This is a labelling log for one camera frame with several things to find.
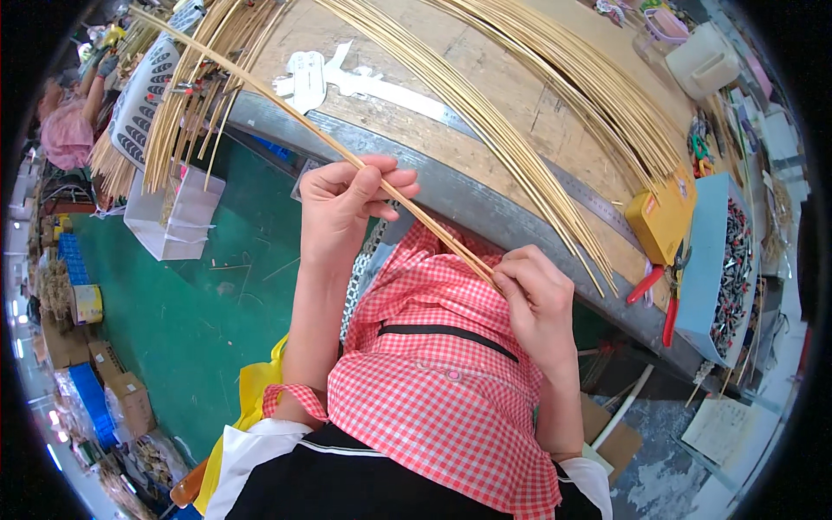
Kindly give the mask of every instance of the white container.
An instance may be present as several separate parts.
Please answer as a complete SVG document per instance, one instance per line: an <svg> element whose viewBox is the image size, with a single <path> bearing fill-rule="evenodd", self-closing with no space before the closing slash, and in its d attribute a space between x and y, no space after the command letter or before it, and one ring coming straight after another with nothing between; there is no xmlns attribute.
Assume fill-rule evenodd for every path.
<svg viewBox="0 0 832 520"><path fill-rule="evenodd" d="M697 101L733 82L742 69L739 55L713 22L695 28L665 62L682 90Z"/></svg>
<svg viewBox="0 0 832 520"><path fill-rule="evenodd" d="M173 203L167 225L159 223L165 192L142 195L144 173L136 170L124 223L145 249L157 260L198 260L208 240L211 219L220 203L225 181L211 177L208 190L203 191L206 174L189 166Z"/></svg>

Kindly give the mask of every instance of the apron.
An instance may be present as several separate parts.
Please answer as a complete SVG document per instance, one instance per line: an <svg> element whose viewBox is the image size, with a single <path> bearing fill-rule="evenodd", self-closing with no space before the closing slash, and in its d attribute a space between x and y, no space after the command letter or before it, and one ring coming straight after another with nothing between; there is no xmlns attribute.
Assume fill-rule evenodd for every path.
<svg viewBox="0 0 832 520"><path fill-rule="evenodd" d="M557 472L532 422L541 378L505 299L416 223L355 309L329 374L329 416L303 385L267 388L264 416L289 390L313 417L423 477L516 518L553 518Z"/></svg>

